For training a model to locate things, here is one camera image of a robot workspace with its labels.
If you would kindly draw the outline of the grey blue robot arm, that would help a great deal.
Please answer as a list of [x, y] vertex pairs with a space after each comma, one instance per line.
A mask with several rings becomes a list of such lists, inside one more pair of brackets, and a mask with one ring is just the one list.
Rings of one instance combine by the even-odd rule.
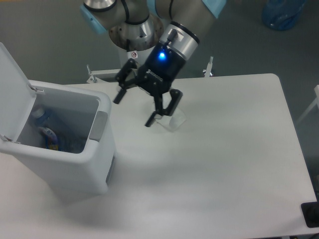
[[118, 35], [118, 47], [128, 52], [148, 50], [140, 63], [131, 56], [115, 79], [118, 104], [129, 88], [139, 87], [153, 97], [155, 109], [146, 126], [173, 115], [182, 98], [172, 88], [226, 2], [223, 0], [85, 0], [80, 9], [97, 33]]

